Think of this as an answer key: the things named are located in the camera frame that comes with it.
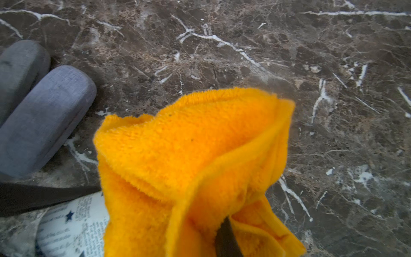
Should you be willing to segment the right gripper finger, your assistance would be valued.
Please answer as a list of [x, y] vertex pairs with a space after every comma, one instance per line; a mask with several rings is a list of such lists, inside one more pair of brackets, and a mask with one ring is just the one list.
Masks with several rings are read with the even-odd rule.
[[226, 217], [217, 231], [215, 238], [217, 257], [243, 257], [237, 243], [229, 217]]

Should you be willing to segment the orange microfiber cloth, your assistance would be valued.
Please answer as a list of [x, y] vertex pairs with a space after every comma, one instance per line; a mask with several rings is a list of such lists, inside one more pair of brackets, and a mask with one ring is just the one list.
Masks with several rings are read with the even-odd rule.
[[226, 217], [244, 257], [306, 249], [265, 196], [287, 162], [295, 104], [255, 88], [195, 92], [97, 130], [106, 257], [215, 257]]

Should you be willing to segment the newspaper print eyeglass case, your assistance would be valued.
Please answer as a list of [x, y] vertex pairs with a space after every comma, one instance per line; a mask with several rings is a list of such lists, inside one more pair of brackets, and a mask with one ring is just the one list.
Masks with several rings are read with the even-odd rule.
[[102, 257], [109, 214], [102, 192], [49, 208], [36, 234], [38, 257]]

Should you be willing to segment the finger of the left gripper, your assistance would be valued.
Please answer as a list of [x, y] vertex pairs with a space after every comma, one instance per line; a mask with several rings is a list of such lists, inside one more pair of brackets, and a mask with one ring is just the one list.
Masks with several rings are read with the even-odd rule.
[[1, 217], [10, 217], [101, 191], [100, 186], [54, 188], [1, 183]]

